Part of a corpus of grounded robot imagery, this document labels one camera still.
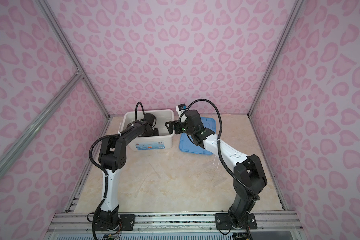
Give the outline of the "thin glass rod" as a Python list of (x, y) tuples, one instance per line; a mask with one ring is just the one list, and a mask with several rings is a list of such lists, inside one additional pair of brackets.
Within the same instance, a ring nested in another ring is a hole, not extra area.
[(161, 179), (160, 174), (156, 171), (156, 169), (153, 167), (153, 165), (149, 162), (149, 165), (151, 166), (152, 170), (154, 171), (154, 173), (156, 174), (156, 176), (158, 177), (158, 179)]

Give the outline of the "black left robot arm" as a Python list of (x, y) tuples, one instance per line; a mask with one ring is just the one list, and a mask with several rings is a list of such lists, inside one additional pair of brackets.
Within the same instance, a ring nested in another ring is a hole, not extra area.
[(95, 210), (94, 221), (115, 229), (120, 225), (117, 197), (121, 169), (127, 161), (127, 145), (138, 137), (158, 135), (154, 128), (156, 116), (146, 113), (141, 120), (135, 120), (127, 128), (115, 135), (106, 135), (95, 141), (101, 143), (99, 162), (93, 164), (103, 172), (102, 201)]

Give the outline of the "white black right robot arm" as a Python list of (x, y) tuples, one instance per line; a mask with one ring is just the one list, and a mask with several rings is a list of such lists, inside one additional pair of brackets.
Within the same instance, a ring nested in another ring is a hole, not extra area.
[(251, 210), (260, 200), (259, 193), (268, 184), (262, 163), (257, 155), (246, 155), (234, 149), (204, 126), (196, 110), (180, 111), (179, 119), (166, 122), (169, 133), (186, 134), (194, 145), (219, 157), (224, 169), (234, 179), (236, 197), (229, 208), (231, 226), (239, 229), (248, 223)]

